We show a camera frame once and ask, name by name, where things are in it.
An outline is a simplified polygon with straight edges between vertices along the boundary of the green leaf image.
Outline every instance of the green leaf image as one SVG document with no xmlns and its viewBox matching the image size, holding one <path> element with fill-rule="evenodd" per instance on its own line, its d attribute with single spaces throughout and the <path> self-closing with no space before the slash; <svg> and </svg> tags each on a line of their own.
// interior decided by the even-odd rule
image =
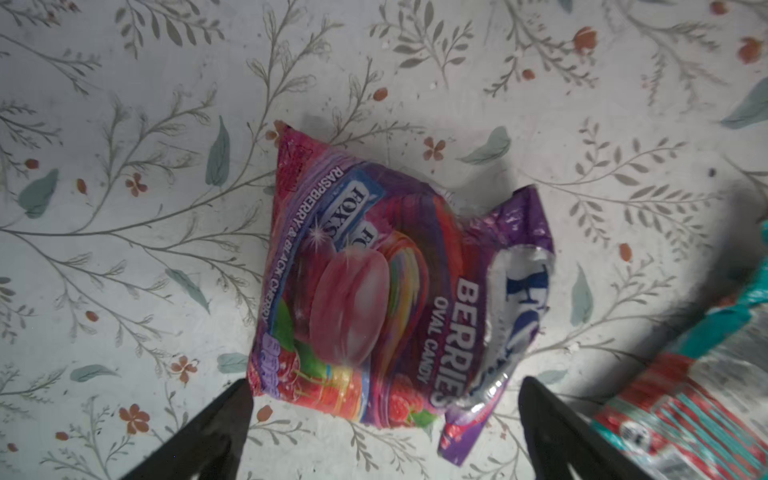
<svg viewBox="0 0 768 480">
<path fill-rule="evenodd" d="M 69 374 L 69 378 L 75 382 L 83 383 L 100 375 L 119 376 L 117 373 L 103 365 L 94 364 L 82 366 L 79 369 L 72 370 L 72 373 Z"/>
<path fill-rule="evenodd" d="M 27 217 L 40 218 L 51 202 L 57 182 L 58 168 L 55 168 L 48 172 L 48 175 L 24 187 L 24 190 L 18 195 L 18 205 L 25 210 Z"/>
<path fill-rule="evenodd" d="M 758 81 L 736 110 L 721 120 L 720 124 L 736 130 L 765 120 L 768 120 L 768 77 Z"/>
<path fill-rule="evenodd" d="M 296 341 L 296 352 L 299 354 L 299 370 L 316 379 L 324 379 L 328 375 L 328 365 L 315 356 L 312 347 Z"/>
<path fill-rule="evenodd" d="M 248 355 L 242 353 L 222 353 L 216 357 L 219 364 L 219 372 L 243 373 L 248 367 Z"/>
<path fill-rule="evenodd" d="M 192 300 L 198 302 L 203 306 L 206 312 L 210 313 L 208 302 L 205 300 L 205 295 L 203 295 L 203 292 L 200 291 L 200 288 L 197 285 L 192 283 L 192 280 L 190 280 L 190 277 L 188 277 L 186 273 L 181 270 L 167 268 L 165 269 L 165 274 L 168 275 L 171 280 L 181 285 L 181 287 L 187 291 L 187 294 L 192 297 Z"/>
<path fill-rule="evenodd" d="M 471 165 L 483 165 L 489 161 L 503 157 L 509 151 L 512 140 L 507 135 L 505 127 L 496 127 L 488 136 L 485 145 L 473 151 L 466 157 L 459 158 L 459 161 Z"/>
<path fill-rule="evenodd" d="M 277 304 L 277 316 L 270 335 L 275 337 L 285 350 L 293 351 L 293 319 L 283 299 L 280 299 L 280 303 Z"/>
<path fill-rule="evenodd" d="M 579 265 L 576 283 L 571 288 L 571 325 L 579 326 L 588 322 L 593 308 L 592 291 L 589 289 L 584 270 Z"/>
<path fill-rule="evenodd" d="M 208 166 L 205 170 L 206 185 L 221 187 L 230 175 L 230 135 L 219 115 L 219 136 L 210 146 Z"/>
<path fill-rule="evenodd" d="M 427 425 L 430 425 L 436 419 L 437 419 L 437 415 L 435 415 L 434 413 L 427 412 L 425 409 L 419 413 L 411 414 L 411 420 L 413 420 L 414 426 L 417 426 L 421 429 L 426 427 Z"/>
</svg>

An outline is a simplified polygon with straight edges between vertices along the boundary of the orange flower print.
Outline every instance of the orange flower print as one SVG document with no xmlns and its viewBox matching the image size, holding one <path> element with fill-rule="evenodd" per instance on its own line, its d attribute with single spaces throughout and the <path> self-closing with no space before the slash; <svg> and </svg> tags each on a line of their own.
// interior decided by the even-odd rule
<svg viewBox="0 0 768 480">
<path fill-rule="evenodd" d="M 435 157 L 435 160 L 442 160 L 443 156 L 440 151 L 445 148 L 445 140 L 440 140 L 437 142 L 437 145 L 435 145 L 435 141 L 432 139 L 432 137 L 427 137 L 424 139 L 424 145 L 429 147 L 426 152 L 424 152 L 424 160 L 429 160 L 432 157 Z"/>
<path fill-rule="evenodd" d="M 256 412 L 256 420 L 259 422 L 266 422 L 272 416 L 272 407 L 265 405 Z"/>
<path fill-rule="evenodd" d="M 138 197 L 139 192 L 143 193 L 147 191 L 147 186 L 142 184 L 140 180 L 141 180 L 141 174 L 137 172 L 134 174 L 133 180 L 129 179 L 125 181 L 125 186 L 131 189 L 131 195 L 133 195 L 134 197 Z"/>
<path fill-rule="evenodd" d="M 584 27 L 574 35 L 574 50 L 579 55 L 586 55 L 598 46 L 598 33 L 592 27 Z"/>
<path fill-rule="evenodd" d="M 760 51 L 763 49 L 763 43 L 752 37 L 741 39 L 744 46 L 739 48 L 739 58 L 744 64 L 754 63 L 760 60 Z"/>
<path fill-rule="evenodd" d="M 286 122 L 282 120 L 275 120 L 274 121 L 275 129 L 274 131 L 268 130 L 266 131 L 266 134 L 264 135 L 267 140 L 274 140 L 275 141 L 275 148 L 280 148 L 280 138 L 283 137 L 283 132 L 286 130 Z"/>
<path fill-rule="evenodd" d="M 186 385 L 187 382 L 190 381 L 190 373 L 195 373 L 197 371 L 197 366 L 193 365 L 192 363 L 188 363 L 186 356 L 181 356 L 179 358 L 179 363 L 171 363 L 170 369 L 174 373 L 179 373 L 179 380 Z"/>
<path fill-rule="evenodd" d="M 128 422 L 128 435 L 136 435 L 137 430 L 142 433 L 149 432 L 149 425 L 147 425 L 149 414 L 142 412 L 136 404 L 131 405 L 130 411 L 120 409 L 120 418 Z"/>
<path fill-rule="evenodd" d="M 625 262 L 632 260 L 632 248 L 628 243 L 622 243 L 619 245 L 619 257 Z"/>
<path fill-rule="evenodd" d="M 725 6 L 725 2 L 712 2 L 710 3 L 710 12 L 712 15 L 725 15 L 728 13 L 728 7 Z"/>
<path fill-rule="evenodd" d="M 379 90 L 373 92 L 373 100 L 382 101 L 386 98 L 388 93 L 386 87 L 381 87 Z"/>
</svg>

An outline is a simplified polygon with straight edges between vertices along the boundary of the leaf pattern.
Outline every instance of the leaf pattern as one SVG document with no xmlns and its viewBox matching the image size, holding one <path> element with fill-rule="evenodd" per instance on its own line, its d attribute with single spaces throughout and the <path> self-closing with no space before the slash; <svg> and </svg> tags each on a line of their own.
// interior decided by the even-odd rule
<svg viewBox="0 0 768 480">
<path fill-rule="evenodd" d="M 584 275 L 584 269 L 579 265 L 576 282 L 571 288 L 571 325 L 579 326 L 588 322 L 592 316 L 593 307 L 592 291 Z"/>
<path fill-rule="evenodd" d="M 24 209 L 27 217 L 40 218 L 45 213 L 56 191 L 57 182 L 58 169 L 55 168 L 43 178 L 32 181 L 22 190 L 18 195 L 18 205 Z"/>
<path fill-rule="evenodd" d="M 720 123 L 736 130 L 765 120 L 768 120 L 768 78 L 757 82 L 739 106 Z"/>
<path fill-rule="evenodd" d="M 205 295 L 203 295 L 200 287 L 192 283 L 192 280 L 190 280 L 190 277 L 188 277 L 186 273 L 182 272 L 181 270 L 173 270 L 171 268 L 165 269 L 165 273 L 171 280 L 181 285 L 181 288 L 187 292 L 192 300 L 198 302 L 203 306 L 206 312 L 210 313 L 210 310 L 208 309 L 208 302 L 205 300 Z"/>
<path fill-rule="evenodd" d="M 466 157 L 459 158 L 459 161 L 471 165 L 486 164 L 503 157 L 509 151 L 510 145 L 511 139 L 507 134 L 507 129 L 497 127 L 488 136 L 488 141 L 485 142 L 485 145 L 477 148 Z"/>
<path fill-rule="evenodd" d="M 768 219 L 768 7 L 711 3 L 0 0 L 0 477 L 119 478 L 247 373 L 286 124 L 487 207 L 536 183 L 563 288 L 508 389 L 599 408 L 604 368 L 685 323 L 676 275 L 706 273 L 733 192 Z M 254 402 L 241 465 L 295 462 L 246 480 L 445 470 L 438 429 Z M 454 477 L 532 478 L 515 405 Z"/>
<path fill-rule="evenodd" d="M 69 379 L 75 382 L 83 383 L 101 375 L 119 376 L 117 373 L 113 372 L 105 366 L 86 365 L 72 370 L 69 374 Z"/>
<path fill-rule="evenodd" d="M 205 183 L 221 187 L 230 175 L 230 134 L 224 127 L 224 120 L 219 116 L 219 135 L 210 146 L 208 166 L 205 171 Z"/>
</svg>

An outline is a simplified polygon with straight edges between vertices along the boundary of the raspberry image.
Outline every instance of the raspberry image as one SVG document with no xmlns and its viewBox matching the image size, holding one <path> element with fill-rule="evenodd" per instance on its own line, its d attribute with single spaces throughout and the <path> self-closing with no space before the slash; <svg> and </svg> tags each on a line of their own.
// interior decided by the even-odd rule
<svg viewBox="0 0 768 480">
<path fill-rule="evenodd" d="M 299 399 L 300 393 L 294 382 L 278 383 L 277 391 L 280 392 L 280 399 L 286 402 L 295 402 Z"/>
<path fill-rule="evenodd" d="M 280 382 L 295 383 L 296 378 L 299 376 L 299 368 L 301 367 L 299 356 L 295 352 L 281 350 L 277 361 L 279 363 L 277 379 Z"/>
<path fill-rule="evenodd" d="M 408 415 L 410 415 L 410 407 L 408 402 L 400 396 L 389 397 L 389 421 L 405 425 L 408 421 Z"/>
<path fill-rule="evenodd" d="M 398 396 L 404 399 L 410 408 L 411 412 L 421 412 L 424 409 L 424 399 L 413 388 L 411 380 L 400 373 L 395 375 L 395 379 L 392 381 L 392 386 L 389 388 L 390 398 Z"/>
</svg>

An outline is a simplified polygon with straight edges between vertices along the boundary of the fox's berries candy bag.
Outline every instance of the fox's berries candy bag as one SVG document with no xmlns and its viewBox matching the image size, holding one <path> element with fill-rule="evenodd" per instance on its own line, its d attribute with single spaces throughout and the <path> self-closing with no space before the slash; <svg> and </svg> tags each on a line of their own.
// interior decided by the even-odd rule
<svg viewBox="0 0 768 480">
<path fill-rule="evenodd" d="M 553 260 L 533 187 L 458 218 L 428 184 L 287 127 L 253 393 L 379 428 L 445 413 L 440 453 L 461 464 L 538 331 Z"/>
</svg>

